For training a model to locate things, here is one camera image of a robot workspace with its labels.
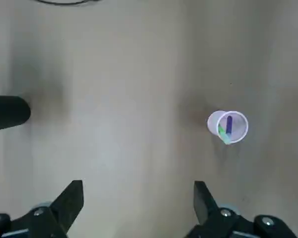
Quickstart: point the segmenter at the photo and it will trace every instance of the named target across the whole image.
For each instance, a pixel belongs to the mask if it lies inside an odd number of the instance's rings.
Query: green marker
[[[225,130],[223,129],[223,127],[220,124],[219,124],[219,134],[220,134],[220,138],[222,139],[222,141],[224,141],[224,143],[226,145],[229,145],[230,144],[230,138],[226,134]]]

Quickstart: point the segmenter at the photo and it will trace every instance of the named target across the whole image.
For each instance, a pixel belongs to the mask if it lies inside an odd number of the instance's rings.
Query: gray surface
[[[298,234],[298,0],[0,0],[0,94],[32,105],[0,131],[0,211],[83,179],[71,237],[183,237],[193,181]],[[249,134],[224,146],[210,112]]]

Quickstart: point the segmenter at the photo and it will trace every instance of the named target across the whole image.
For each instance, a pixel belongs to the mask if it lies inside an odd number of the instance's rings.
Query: marker
[[[233,124],[233,118],[232,116],[228,116],[226,121],[226,133],[228,135],[232,135],[232,124]]]

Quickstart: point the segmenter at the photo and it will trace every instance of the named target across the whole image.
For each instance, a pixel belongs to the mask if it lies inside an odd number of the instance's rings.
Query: plastic cup
[[[216,111],[213,112],[208,118],[208,129],[214,135],[220,138],[219,125],[226,131],[227,117],[233,118],[232,133],[229,136],[230,143],[237,143],[241,141],[248,132],[248,120],[244,114],[236,111]]]

